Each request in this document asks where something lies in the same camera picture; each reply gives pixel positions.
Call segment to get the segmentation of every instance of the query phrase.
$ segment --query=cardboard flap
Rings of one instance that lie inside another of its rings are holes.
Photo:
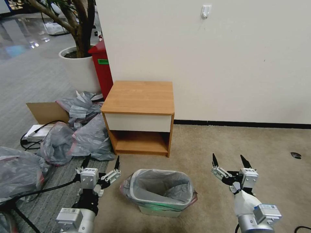
[[[68,113],[56,102],[26,103],[39,124],[46,124],[54,120],[68,122]]]

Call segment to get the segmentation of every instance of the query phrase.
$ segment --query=red mailbox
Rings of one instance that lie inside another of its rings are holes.
[[[104,41],[93,46],[88,52],[92,54],[101,92],[106,99],[113,82]]]

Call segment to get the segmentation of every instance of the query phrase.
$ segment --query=wooden nightstand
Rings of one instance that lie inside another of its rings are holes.
[[[101,111],[115,154],[169,157],[174,122],[172,82],[116,81]]]

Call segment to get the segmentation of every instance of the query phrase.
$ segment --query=white trash can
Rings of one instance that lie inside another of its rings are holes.
[[[189,176],[178,171],[140,169],[120,190],[142,213],[164,217],[178,217],[198,199]]]

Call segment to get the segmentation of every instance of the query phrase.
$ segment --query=white drawer front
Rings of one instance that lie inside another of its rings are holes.
[[[169,132],[172,116],[105,113],[110,130]]]

